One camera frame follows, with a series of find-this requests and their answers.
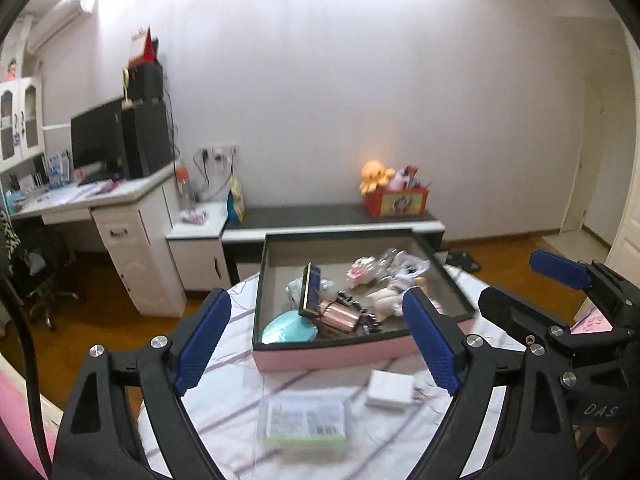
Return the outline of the white mini fan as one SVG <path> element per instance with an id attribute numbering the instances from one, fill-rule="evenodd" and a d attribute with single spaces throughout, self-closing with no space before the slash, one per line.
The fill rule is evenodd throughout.
<path id="1" fill-rule="evenodd" d="M 408 252 L 398 252 L 394 258 L 394 266 L 396 278 L 414 281 L 430 270 L 431 261 L 410 255 Z"/>

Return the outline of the baby doll blue dress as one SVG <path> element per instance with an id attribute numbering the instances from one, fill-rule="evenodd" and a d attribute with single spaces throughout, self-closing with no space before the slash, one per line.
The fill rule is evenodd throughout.
<path id="1" fill-rule="evenodd" d="M 370 292 L 368 299 L 371 303 L 371 311 L 381 320 L 383 318 L 402 317 L 402 298 L 409 288 L 417 287 L 426 294 L 427 281 L 425 278 L 417 278 L 415 281 L 393 280 L 386 287 Z"/>

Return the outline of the white charger block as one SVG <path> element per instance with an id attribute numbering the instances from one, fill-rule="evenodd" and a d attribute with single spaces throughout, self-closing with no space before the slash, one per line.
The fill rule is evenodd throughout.
<path id="1" fill-rule="evenodd" d="M 413 400 L 411 375 L 372 370 L 367 388 L 367 404 L 376 408 L 406 410 Z"/>

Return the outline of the clear glass bottle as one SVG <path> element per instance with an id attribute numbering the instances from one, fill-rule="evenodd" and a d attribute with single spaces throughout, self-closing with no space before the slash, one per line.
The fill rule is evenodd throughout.
<path id="1" fill-rule="evenodd" d="M 400 272 L 401 259 L 404 258 L 406 252 L 397 248 L 387 249 L 384 254 L 378 258 L 376 264 L 375 278 L 378 281 L 391 280 Z"/>

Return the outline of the black hair comb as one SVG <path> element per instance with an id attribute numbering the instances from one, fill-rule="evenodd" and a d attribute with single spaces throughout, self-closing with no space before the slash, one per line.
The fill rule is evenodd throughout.
<path id="1" fill-rule="evenodd" d="M 381 331 L 382 322 L 367 307 L 360 304 L 352 295 L 344 290 L 339 290 L 336 294 L 336 301 L 349 311 L 357 313 L 355 328 L 362 330 L 365 334 L 375 334 Z"/>

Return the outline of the pink white block toy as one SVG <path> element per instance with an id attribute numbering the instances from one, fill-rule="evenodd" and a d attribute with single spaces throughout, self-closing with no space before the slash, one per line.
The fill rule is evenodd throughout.
<path id="1" fill-rule="evenodd" d="M 374 257 L 358 258 L 346 273 L 346 283 L 350 289 L 367 285 L 375 278 L 376 260 Z"/>

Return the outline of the rose gold metal cylinder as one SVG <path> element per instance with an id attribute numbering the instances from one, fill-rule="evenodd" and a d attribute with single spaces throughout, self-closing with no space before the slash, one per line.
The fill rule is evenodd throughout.
<path id="1" fill-rule="evenodd" d="M 317 325 L 319 332 L 325 337 L 343 337 L 356 333 L 360 322 L 357 310 L 339 304 L 336 301 L 320 302 L 320 318 Z"/>

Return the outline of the clear wipes pack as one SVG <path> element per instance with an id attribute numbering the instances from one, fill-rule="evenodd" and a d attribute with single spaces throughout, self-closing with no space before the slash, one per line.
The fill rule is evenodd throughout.
<path id="1" fill-rule="evenodd" d="M 283 393 L 260 402 L 257 437 L 266 448 L 340 450 L 349 444 L 352 411 L 344 396 Z"/>

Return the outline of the blue small box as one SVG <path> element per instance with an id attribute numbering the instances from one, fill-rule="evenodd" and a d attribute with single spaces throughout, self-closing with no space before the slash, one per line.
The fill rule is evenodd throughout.
<path id="1" fill-rule="evenodd" d="M 298 302 L 298 314 L 314 321 L 320 318 L 321 271 L 311 262 L 305 266 Z"/>

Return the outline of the teal clear case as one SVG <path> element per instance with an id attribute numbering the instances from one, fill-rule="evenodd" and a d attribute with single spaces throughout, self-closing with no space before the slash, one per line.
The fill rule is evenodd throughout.
<path id="1" fill-rule="evenodd" d="M 274 318 L 262 331 L 263 344 L 298 344 L 313 341 L 318 328 L 297 311 L 289 310 Z"/>

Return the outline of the black bathroom scale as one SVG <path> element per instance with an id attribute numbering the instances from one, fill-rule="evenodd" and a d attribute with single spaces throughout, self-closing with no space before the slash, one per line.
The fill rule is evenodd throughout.
<path id="1" fill-rule="evenodd" d="M 469 274 L 482 270 L 482 266 L 466 250 L 450 250 L 446 257 L 446 263 Z"/>

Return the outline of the orange toy box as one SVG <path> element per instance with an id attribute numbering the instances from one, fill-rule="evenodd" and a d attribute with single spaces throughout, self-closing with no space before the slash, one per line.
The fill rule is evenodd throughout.
<path id="1" fill-rule="evenodd" d="M 363 203 L 372 218 L 419 217 L 425 211 L 429 192 L 424 186 L 391 191 L 378 188 L 363 196 Z"/>

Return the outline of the orange cap bottle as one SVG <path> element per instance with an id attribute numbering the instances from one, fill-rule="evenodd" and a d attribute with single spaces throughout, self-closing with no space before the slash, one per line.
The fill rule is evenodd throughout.
<path id="1" fill-rule="evenodd" d="M 185 166 L 177 167 L 175 170 L 175 179 L 180 209 L 193 210 L 195 207 L 195 198 L 188 168 Z"/>

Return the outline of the white air conditioner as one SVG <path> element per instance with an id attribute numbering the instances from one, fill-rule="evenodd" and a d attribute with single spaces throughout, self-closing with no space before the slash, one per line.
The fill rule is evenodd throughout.
<path id="1" fill-rule="evenodd" d="M 61 0 L 32 26 L 27 51 L 37 53 L 66 28 L 92 15 L 95 8 L 96 0 Z"/>

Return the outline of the wall power strip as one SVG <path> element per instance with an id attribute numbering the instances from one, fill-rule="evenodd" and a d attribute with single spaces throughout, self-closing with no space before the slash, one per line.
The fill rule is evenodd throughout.
<path id="1" fill-rule="evenodd" d="M 198 149 L 199 153 L 207 153 L 209 157 L 224 157 L 235 159 L 239 155 L 241 145 L 239 142 L 219 142 L 214 144 L 205 144 Z"/>

